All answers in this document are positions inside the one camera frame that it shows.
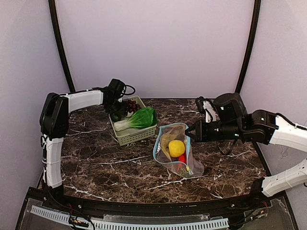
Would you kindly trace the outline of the green avocado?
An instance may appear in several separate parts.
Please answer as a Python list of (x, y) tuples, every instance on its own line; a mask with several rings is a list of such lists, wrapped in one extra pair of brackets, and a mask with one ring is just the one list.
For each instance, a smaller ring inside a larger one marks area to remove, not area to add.
[(122, 118), (123, 118), (123, 115), (121, 115), (121, 114), (112, 114), (111, 115), (111, 119), (112, 119), (113, 122), (120, 121), (120, 120), (122, 120)]

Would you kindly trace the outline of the dark red grapes bunch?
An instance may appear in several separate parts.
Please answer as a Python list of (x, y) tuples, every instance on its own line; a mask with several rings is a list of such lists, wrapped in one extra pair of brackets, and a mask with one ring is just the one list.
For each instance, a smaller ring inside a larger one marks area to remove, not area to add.
[(127, 104), (128, 104), (128, 113), (135, 113), (136, 111), (141, 109), (140, 104), (137, 103), (136, 101), (127, 100)]

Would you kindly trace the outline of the yellow lemon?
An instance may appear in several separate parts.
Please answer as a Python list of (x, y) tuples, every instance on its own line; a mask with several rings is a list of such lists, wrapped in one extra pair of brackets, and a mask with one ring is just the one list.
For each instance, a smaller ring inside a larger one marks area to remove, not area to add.
[(172, 140), (168, 144), (169, 154), (173, 158), (177, 158), (184, 154), (186, 147), (183, 141), (181, 140)]

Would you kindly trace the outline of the clear zip top bag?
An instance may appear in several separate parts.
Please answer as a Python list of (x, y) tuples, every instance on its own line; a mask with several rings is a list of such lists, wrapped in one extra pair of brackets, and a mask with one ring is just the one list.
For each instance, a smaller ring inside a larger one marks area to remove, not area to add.
[(188, 126), (184, 123), (161, 126), (153, 148), (153, 158), (180, 177), (202, 176), (204, 166), (193, 157), (191, 139), (185, 134), (186, 129)]

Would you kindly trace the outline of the orange red chili pepper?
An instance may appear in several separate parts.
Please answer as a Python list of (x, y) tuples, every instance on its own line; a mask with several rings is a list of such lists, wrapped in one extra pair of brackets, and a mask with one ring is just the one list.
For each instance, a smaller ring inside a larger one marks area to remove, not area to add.
[(187, 163), (187, 156), (186, 154), (182, 154), (181, 156), (178, 157), (178, 161), (182, 163)]

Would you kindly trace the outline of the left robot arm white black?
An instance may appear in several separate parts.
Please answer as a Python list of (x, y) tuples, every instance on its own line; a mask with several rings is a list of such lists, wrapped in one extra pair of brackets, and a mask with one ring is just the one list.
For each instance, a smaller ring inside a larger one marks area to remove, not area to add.
[(127, 103), (122, 100), (129, 86), (112, 79), (106, 87), (94, 87), (72, 93), (49, 93), (39, 119), (43, 148), (43, 180), (51, 189), (62, 186), (61, 149), (69, 129), (69, 117), (74, 111), (102, 105), (108, 115), (127, 114)]

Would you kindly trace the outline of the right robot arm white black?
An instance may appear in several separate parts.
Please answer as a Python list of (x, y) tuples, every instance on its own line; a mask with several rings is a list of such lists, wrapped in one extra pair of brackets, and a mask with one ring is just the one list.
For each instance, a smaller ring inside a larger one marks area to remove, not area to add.
[[(218, 114), (209, 120), (199, 120), (188, 127), (185, 134), (195, 142), (241, 140), (265, 145), (281, 145), (296, 150), (307, 150), (307, 128), (291, 122), (281, 113), (256, 110), (249, 114), (239, 93), (225, 93), (209, 103)], [(307, 182), (307, 161), (279, 174), (257, 179), (251, 195), (271, 197), (281, 191)]]

